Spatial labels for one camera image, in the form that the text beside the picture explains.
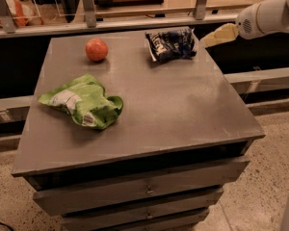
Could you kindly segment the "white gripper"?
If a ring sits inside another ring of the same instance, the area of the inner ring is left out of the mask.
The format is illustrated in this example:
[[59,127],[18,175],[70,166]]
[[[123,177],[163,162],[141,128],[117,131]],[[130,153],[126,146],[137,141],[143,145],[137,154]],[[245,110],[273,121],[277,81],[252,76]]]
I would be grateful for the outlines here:
[[257,24],[259,5],[253,4],[243,9],[237,16],[235,24],[226,23],[200,40],[204,47],[212,47],[231,42],[238,35],[243,39],[256,39],[263,36]]

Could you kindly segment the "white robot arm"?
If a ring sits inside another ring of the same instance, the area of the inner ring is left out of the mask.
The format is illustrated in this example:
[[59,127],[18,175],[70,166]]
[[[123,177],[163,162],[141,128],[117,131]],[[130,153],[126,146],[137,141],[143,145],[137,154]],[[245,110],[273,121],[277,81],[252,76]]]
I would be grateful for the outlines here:
[[203,47],[238,37],[257,39],[274,33],[289,34],[289,0],[265,0],[243,9],[234,23],[225,23],[200,40]]

